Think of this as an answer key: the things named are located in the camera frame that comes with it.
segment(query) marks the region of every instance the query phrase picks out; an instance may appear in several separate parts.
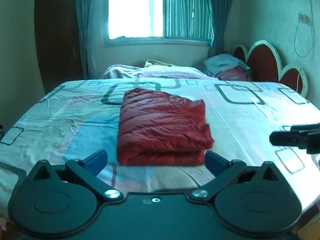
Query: red headboard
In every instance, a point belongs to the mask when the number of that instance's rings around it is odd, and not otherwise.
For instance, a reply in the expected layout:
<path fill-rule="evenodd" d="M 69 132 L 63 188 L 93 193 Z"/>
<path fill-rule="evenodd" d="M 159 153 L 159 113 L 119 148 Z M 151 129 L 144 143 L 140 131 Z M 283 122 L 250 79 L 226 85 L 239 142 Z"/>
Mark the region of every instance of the red headboard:
<path fill-rule="evenodd" d="M 269 42 L 265 40 L 257 41 L 249 51 L 243 45 L 236 46 L 233 55 L 246 62 L 251 68 L 254 81 L 279 82 L 304 97 L 307 95 L 308 81 L 304 71 L 298 64 L 289 64 L 282 68 L 280 56 Z"/>

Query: wire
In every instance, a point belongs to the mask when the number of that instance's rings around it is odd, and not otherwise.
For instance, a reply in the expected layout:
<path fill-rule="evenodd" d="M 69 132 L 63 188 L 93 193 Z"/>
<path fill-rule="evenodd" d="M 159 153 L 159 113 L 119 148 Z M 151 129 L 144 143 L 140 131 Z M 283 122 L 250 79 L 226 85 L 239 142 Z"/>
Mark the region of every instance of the wire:
<path fill-rule="evenodd" d="M 312 6 L 312 0 L 309 0 L 309 4 L 310 4 L 310 20 L 311 20 L 311 23 L 310 23 L 310 24 L 311 24 L 311 26 L 310 26 L 310 32 L 311 32 L 312 44 L 311 44 L 311 47 L 310 47 L 310 49 L 309 49 L 309 51 L 307 52 L 306 55 L 304 55 L 304 56 L 300 55 L 300 54 L 297 52 L 297 49 L 296 49 L 297 32 L 298 32 L 298 27 L 299 27 L 299 23 L 300 23 L 300 20 L 299 20 L 299 19 L 298 19 L 298 23 L 297 23 L 296 32 L 295 32 L 295 34 L 294 34 L 294 51 L 295 51 L 296 54 L 297 54 L 299 57 L 301 57 L 301 58 L 307 57 L 307 56 L 311 53 L 311 51 L 312 51 L 312 49 L 313 49 L 313 47 L 314 47 L 314 44 L 315 44 L 315 40 L 314 40 L 314 26 L 313 26 L 313 6 Z"/>
<path fill-rule="evenodd" d="M 301 67 L 299 67 L 299 71 L 298 71 L 298 78 L 297 78 L 297 90 L 296 90 L 296 92 L 297 92 L 297 93 L 298 93 L 298 87 L 299 87 L 300 71 L 301 71 Z"/>

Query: white wall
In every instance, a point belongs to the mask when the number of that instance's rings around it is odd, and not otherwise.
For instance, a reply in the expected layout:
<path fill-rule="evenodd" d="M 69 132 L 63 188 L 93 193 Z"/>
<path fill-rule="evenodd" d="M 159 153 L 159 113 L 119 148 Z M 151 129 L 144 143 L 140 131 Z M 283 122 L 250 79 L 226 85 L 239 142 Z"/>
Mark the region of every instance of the white wall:
<path fill-rule="evenodd" d="M 156 59 L 179 66 L 197 66 L 207 58 L 209 47 L 178 44 L 148 44 L 104 48 L 97 55 L 99 72 L 113 64 L 143 65 Z"/>
<path fill-rule="evenodd" d="M 0 124 L 8 130 L 43 95 L 34 0 L 0 0 Z"/>
<path fill-rule="evenodd" d="M 315 48 L 306 58 L 294 51 L 294 34 L 298 12 L 310 16 L 309 0 L 240 0 L 240 41 L 248 48 L 258 40 L 267 40 L 278 50 L 283 65 L 298 62 L 308 76 L 307 98 L 320 108 L 320 0 L 313 0 Z M 300 25 L 301 46 L 304 54 L 311 44 L 310 29 Z"/>

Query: wrinkled sheet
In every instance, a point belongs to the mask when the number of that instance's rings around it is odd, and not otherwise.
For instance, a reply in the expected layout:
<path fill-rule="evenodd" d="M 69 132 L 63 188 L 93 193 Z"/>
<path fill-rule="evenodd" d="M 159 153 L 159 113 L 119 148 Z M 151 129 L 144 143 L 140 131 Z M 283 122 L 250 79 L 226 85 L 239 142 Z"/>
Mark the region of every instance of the wrinkled sheet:
<path fill-rule="evenodd" d="M 303 210 L 320 195 L 317 160 L 296 147 L 275 147 L 269 134 L 294 124 L 320 122 L 320 111 L 292 89 L 269 82 L 225 82 L 217 79 L 107 79 L 61 84 L 28 110 L 0 142 L 0 162 L 27 174 L 40 159 L 63 164 L 99 149 L 108 165 L 98 178 L 126 193 L 194 188 L 214 178 L 204 167 L 125 167 L 116 159 L 119 111 L 125 91 L 160 90 L 205 101 L 206 121 L 215 140 L 212 150 L 248 165 L 274 162 L 299 197 Z M 0 168 L 0 213 L 18 176 Z"/>
<path fill-rule="evenodd" d="M 135 77 L 214 79 L 193 67 L 152 65 L 140 68 L 120 64 L 108 67 L 100 79 Z"/>

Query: folded clothing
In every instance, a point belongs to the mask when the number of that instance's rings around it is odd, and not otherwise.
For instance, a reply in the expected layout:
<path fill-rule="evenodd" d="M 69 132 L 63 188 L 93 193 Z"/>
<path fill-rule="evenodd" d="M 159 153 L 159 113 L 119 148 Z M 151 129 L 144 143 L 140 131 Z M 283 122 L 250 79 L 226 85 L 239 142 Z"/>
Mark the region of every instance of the folded clothing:
<path fill-rule="evenodd" d="M 117 159 L 122 165 L 204 164 L 213 144 L 203 100 L 136 88 L 120 110 Z"/>

